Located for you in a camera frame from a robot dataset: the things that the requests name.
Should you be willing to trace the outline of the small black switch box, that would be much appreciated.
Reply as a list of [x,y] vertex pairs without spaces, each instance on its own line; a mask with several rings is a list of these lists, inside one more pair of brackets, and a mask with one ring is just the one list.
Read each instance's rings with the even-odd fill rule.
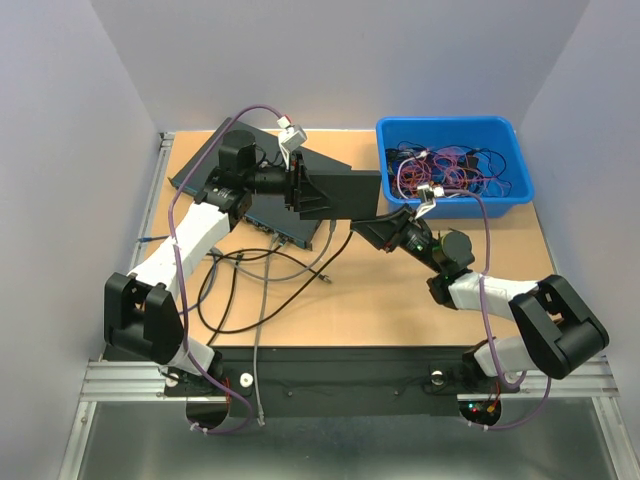
[[376,170],[329,171],[337,174],[337,220],[366,220],[377,215],[381,174]]

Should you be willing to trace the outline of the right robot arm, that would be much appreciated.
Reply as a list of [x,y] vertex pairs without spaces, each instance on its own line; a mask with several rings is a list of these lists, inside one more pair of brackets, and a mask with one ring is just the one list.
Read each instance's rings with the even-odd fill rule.
[[507,375],[538,370],[561,380],[603,351],[608,331],[567,279],[550,275],[539,281],[512,281],[471,270],[475,257],[470,238],[458,230],[433,234],[428,224],[408,208],[351,224],[377,250],[402,249],[434,272],[429,292],[442,306],[478,311],[488,324],[497,316],[513,321],[518,336],[486,340],[463,356],[460,378],[472,390],[482,390],[495,378],[511,389],[517,379]]

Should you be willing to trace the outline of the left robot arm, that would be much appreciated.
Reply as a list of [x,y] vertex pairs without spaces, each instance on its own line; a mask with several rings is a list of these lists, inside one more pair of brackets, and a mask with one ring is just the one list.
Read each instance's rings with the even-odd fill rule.
[[188,373],[199,393],[222,382],[221,355],[190,338],[186,279],[205,254],[239,222],[255,193],[286,195],[301,161],[258,169],[253,141],[245,131],[224,132],[222,159],[212,170],[169,237],[128,274],[112,274],[104,290],[104,338],[114,348],[163,367]]

